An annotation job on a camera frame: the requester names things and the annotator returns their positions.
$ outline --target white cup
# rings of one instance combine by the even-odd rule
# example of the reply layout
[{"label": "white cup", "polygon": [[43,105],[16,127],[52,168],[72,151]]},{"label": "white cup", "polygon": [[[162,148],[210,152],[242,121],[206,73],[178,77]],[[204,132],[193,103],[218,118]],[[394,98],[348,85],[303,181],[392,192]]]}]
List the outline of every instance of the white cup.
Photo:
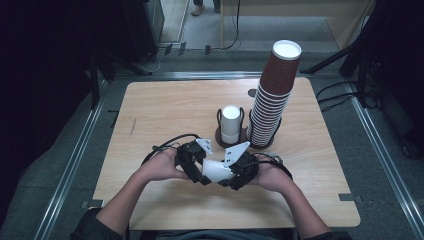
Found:
[{"label": "white cup", "polygon": [[221,139],[227,144],[237,143],[240,135],[240,107],[228,105],[222,109]]},{"label": "white cup", "polygon": [[230,179],[233,175],[230,168],[224,167],[223,162],[203,159],[202,174],[212,182]]}]

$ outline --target table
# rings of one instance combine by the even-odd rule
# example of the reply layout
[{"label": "table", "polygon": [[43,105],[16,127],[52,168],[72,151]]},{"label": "table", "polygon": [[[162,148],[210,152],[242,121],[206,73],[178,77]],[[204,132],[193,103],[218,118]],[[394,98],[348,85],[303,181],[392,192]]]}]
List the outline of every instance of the table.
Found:
[{"label": "table", "polygon": [[[248,112],[254,102],[248,91],[257,85],[258,79],[131,83],[93,199],[109,201],[152,145],[181,134],[196,133],[211,139],[214,154],[208,159],[223,159],[224,149],[214,139],[216,113],[229,104]],[[359,224],[355,202],[339,198],[339,194],[350,194],[350,189],[308,79],[295,80],[274,143],[262,152],[275,152],[284,159],[294,181],[329,226]],[[277,193],[257,186],[234,191],[184,180],[149,183],[130,221],[134,230],[281,227],[294,227],[294,222]]]},{"label": "table", "polygon": [[[240,16],[326,17],[340,49],[356,38],[374,0],[240,0]],[[237,15],[237,0],[221,0],[221,48],[224,47],[225,17]]]}]

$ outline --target person's hand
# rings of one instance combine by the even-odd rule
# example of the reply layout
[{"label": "person's hand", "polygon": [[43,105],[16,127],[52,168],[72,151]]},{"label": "person's hand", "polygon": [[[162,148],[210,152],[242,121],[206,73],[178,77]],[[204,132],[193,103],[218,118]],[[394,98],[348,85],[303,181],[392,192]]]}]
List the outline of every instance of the person's hand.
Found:
[{"label": "person's hand", "polygon": [[[269,161],[269,157],[260,155],[259,161]],[[258,185],[269,191],[283,193],[293,184],[292,179],[283,170],[271,164],[259,164],[259,172],[249,184]]]},{"label": "person's hand", "polygon": [[149,161],[138,170],[148,181],[160,181],[170,178],[187,180],[187,175],[175,167],[174,158],[177,150],[168,148],[156,153]]}]

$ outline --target person's leg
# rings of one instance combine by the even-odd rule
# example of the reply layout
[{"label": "person's leg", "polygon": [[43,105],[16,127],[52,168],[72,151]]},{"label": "person's leg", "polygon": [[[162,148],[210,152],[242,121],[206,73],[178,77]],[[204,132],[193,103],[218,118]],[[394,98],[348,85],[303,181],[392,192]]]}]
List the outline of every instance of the person's leg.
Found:
[{"label": "person's leg", "polygon": [[215,7],[215,12],[221,12],[221,0],[213,0],[213,5]]},{"label": "person's leg", "polygon": [[191,11],[191,15],[199,16],[202,14],[203,9],[205,9],[205,5],[203,4],[203,0],[193,0],[194,9]]},{"label": "person's leg", "polygon": [[193,0],[194,5],[197,6],[202,6],[203,5],[203,0]]}]

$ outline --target person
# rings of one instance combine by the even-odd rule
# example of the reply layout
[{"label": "person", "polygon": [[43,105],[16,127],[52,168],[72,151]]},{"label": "person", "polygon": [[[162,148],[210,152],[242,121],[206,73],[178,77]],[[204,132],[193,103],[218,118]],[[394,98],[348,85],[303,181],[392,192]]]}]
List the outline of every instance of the person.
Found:
[{"label": "person", "polygon": [[[122,189],[104,208],[87,211],[70,238],[122,239],[138,199],[149,182],[171,178],[189,180],[183,171],[175,167],[175,156],[176,150],[172,148],[156,153],[130,176]],[[257,157],[259,161],[269,160],[267,156]],[[333,239],[330,229],[309,204],[301,189],[281,169],[271,164],[259,164],[258,174],[249,184],[282,195],[291,210],[301,239]],[[260,230],[196,230],[182,231],[178,234],[162,232],[157,239],[281,239],[278,236],[261,236],[265,230]]]},{"label": "person", "polygon": [[[191,11],[191,15],[193,16],[199,16],[202,14],[203,9],[205,9],[205,4],[203,4],[203,0],[193,0],[194,8],[193,11]],[[213,5],[216,13],[221,12],[221,1],[220,0],[213,0]]]}]

